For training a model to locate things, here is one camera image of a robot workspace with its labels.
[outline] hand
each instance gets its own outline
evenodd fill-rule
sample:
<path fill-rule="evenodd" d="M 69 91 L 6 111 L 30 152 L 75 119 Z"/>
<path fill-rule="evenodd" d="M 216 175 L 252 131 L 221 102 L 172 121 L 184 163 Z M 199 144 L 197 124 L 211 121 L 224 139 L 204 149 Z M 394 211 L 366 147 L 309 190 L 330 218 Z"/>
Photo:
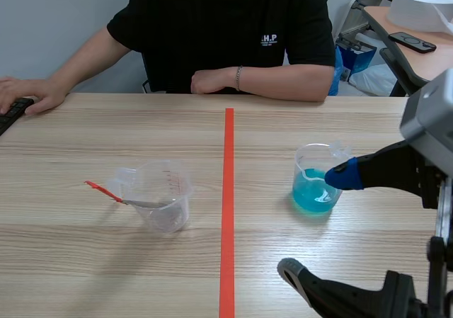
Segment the hand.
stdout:
<path fill-rule="evenodd" d="M 200 70 L 192 76 L 192 93 L 215 93 L 226 87 L 234 87 L 237 68 Z"/>
<path fill-rule="evenodd" d="M 8 112 L 11 104 L 18 98 L 36 96 L 39 101 L 25 110 L 27 115 L 41 113 L 63 103 L 67 92 L 56 83 L 45 79 L 0 79 L 0 115 Z"/>

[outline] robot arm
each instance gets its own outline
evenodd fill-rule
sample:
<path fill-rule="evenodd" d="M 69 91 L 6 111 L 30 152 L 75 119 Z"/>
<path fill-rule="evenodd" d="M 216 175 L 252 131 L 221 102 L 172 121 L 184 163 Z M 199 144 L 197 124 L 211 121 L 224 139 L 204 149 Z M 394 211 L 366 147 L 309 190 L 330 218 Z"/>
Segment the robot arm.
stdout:
<path fill-rule="evenodd" d="M 446 295 L 453 271 L 453 69 L 408 99 L 401 122 L 404 141 L 353 158 L 331 169 L 326 183 L 343 190 L 391 187 L 421 197 L 437 210 L 436 235 L 428 244 L 428 302 L 416 299 L 412 277 L 388 271 L 382 290 L 362 290 L 321 280 L 294 259 L 278 266 L 289 283 L 325 318 L 450 318 L 453 294 Z"/>

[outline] blue liquid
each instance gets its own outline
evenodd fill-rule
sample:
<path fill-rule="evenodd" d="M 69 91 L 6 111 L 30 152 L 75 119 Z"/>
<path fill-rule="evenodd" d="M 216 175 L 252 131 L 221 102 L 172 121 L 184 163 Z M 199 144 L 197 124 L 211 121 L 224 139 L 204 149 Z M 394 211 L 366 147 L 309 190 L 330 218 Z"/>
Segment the blue liquid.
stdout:
<path fill-rule="evenodd" d="M 318 169 L 305 169 L 307 178 L 320 178 L 321 180 L 309 180 L 299 173 L 292 185 L 294 201 L 310 212 L 328 212 L 337 203 L 341 191 L 329 186 L 324 181 L 326 172 Z"/>

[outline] measuring cup handle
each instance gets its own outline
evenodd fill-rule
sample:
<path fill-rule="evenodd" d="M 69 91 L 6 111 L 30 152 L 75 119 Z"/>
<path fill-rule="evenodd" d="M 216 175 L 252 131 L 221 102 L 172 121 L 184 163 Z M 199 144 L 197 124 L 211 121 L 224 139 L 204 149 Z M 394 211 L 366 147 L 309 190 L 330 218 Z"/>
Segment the measuring cup handle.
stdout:
<path fill-rule="evenodd" d="M 124 198 L 130 192 L 136 172 L 135 169 L 119 168 L 115 178 L 107 181 L 107 189 L 116 196 Z"/>

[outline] person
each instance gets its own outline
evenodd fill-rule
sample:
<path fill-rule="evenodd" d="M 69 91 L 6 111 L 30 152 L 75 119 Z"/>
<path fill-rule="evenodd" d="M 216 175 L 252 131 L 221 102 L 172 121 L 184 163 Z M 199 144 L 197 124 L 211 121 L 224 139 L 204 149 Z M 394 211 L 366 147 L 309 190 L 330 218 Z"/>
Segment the person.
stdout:
<path fill-rule="evenodd" d="M 327 0 L 130 0 L 49 79 L 0 79 L 0 113 L 24 96 L 40 100 L 29 115 L 54 108 L 131 50 L 144 55 L 153 91 L 323 101 L 331 31 Z"/>

